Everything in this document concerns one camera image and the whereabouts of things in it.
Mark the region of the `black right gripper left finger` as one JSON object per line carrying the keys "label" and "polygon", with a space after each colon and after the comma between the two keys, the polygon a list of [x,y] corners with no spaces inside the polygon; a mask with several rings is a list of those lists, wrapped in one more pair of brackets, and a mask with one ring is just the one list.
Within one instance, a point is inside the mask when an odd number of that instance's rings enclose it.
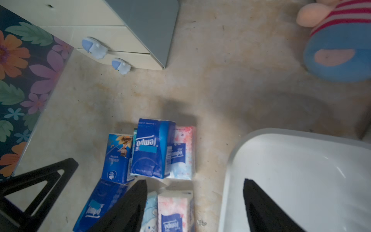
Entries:
{"label": "black right gripper left finger", "polygon": [[139,232],[146,207],[147,194],[146,181],[137,181],[89,231]]}

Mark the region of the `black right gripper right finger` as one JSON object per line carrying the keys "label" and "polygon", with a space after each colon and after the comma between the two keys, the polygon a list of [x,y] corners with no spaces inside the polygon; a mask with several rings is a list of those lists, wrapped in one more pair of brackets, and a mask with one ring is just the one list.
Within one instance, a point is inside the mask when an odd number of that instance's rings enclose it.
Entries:
{"label": "black right gripper right finger", "polygon": [[303,232],[270,196],[254,181],[245,179],[243,185],[245,210],[252,232]]}

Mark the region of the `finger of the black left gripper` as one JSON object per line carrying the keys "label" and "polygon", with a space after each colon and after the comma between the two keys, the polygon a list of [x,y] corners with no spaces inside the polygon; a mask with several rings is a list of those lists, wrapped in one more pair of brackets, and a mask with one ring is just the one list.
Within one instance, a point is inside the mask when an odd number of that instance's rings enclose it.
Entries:
{"label": "finger of the black left gripper", "polygon": [[38,231],[78,166],[68,158],[1,182],[1,231]]}

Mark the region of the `blue cartoon tissue pack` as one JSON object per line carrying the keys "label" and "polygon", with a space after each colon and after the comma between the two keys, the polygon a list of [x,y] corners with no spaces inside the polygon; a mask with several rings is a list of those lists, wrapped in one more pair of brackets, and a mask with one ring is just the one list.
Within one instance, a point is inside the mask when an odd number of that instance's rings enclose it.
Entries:
{"label": "blue cartoon tissue pack", "polygon": [[134,180],[130,174],[133,135],[110,133],[101,179],[126,185]]}

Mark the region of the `dark blue Tempo tissue pack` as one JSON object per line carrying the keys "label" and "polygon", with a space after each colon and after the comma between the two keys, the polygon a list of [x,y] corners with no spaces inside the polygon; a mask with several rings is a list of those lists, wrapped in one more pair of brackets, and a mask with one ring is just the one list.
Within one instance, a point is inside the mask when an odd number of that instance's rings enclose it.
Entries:
{"label": "dark blue Tempo tissue pack", "polygon": [[130,173],[165,179],[171,172],[171,155],[176,123],[139,119]]}

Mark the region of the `white plastic storage box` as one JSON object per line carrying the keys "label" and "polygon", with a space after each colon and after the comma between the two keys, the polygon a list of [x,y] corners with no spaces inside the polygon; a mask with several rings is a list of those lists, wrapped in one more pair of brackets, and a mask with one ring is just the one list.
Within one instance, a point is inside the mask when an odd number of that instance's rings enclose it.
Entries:
{"label": "white plastic storage box", "polygon": [[243,137],[227,163],[221,232],[250,231],[243,199],[246,179],[307,232],[371,229],[369,143],[284,129]]}

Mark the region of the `pink floral Tempo tissue pack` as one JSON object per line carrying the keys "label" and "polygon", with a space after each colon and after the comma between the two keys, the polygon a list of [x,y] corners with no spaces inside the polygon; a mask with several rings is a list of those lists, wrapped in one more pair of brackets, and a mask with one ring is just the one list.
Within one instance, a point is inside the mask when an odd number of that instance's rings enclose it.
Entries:
{"label": "pink floral Tempo tissue pack", "polygon": [[192,180],[196,173],[196,127],[176,126],[169,178]]}

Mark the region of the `teal cartoon tissue pack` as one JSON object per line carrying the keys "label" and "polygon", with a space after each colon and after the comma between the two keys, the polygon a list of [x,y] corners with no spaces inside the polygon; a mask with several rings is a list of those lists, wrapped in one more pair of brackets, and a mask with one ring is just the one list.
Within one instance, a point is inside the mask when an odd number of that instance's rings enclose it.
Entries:
{"label": "teal cartoon tissue pack", "polygon": [[136,137],[137,137],[137,128],[134,128],[133,132],[133,140],[132,140],[132,148],[131,148],[131,159],[134,156],[135,146],[136,146]]}

